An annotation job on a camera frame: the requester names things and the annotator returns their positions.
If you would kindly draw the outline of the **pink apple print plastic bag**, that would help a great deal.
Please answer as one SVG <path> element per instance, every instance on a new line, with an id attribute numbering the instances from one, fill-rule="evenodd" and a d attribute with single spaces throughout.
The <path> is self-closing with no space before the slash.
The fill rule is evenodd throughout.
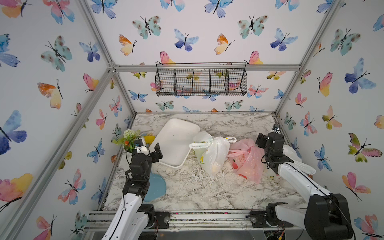
<path id="1" fill-rule="evenodd" d="M 242 139 L 231 144 L 227 159 L 232 164 L 234 174 L 259 184 L 265 169 L 263 155 L 264 149 L 259 148 L 253 139 Z"/>

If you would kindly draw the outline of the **white cartoon print plastic bag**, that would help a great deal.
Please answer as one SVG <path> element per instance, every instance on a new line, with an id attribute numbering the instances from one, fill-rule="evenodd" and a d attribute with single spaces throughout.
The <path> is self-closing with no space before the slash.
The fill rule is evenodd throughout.
<path id="1" fill-rule="evenodd" d="M 296 151 L 292 147 L 289 145 L 283 145 L 283 154 L 293 161 L 290 163 L 293 167 L 301 170 L 312 179 L 313 175 L 316 173 L 316 170 L 313 167 L 304 164 L 302 159 L 297 155 Z"/>

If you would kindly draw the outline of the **white lemon print plastic bag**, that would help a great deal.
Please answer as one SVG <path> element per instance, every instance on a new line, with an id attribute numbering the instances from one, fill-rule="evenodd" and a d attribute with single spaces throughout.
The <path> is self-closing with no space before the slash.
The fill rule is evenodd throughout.
<path id="1" fill-rule="evenodd" d="M 200 166 L 213 180 L 221 171 L 235 137 L 215 137 L 207 132 L 199 132 L 189 147 L 194 151 Z"/>

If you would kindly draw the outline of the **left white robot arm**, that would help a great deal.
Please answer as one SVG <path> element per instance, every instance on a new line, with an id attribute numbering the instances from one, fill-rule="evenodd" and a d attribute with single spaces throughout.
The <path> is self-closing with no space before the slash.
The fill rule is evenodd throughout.
<path id="1" fill-rule="evenodd" d="M 156 223 L 154 206 L 143 201 L 150 188 L 152 165 L 162 158 L 159 144 L 153 152 L 145 146 L 133 150 L 122 199 L 104 240 L 138 240 L 144 229 Z"/>

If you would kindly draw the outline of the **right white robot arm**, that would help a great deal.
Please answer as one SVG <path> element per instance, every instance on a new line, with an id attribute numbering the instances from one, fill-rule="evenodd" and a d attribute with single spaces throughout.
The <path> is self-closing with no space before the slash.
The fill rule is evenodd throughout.
<path id="1" fill-rule="evenodd" d="M 294 187 L 308 205 L 306 209 L 295 209 L 283 202 L 270 203 L 266 223 L 278 227 L 289 223 L 303 229 L 313 240 L 356 239 L 347 199 L 331 193 L 294 166 L 294 161 L 283 153 L 284 142 L 283 135 L 271 132 L 259 134 L 256 145 L 264 149 L 262 162 Z"/>

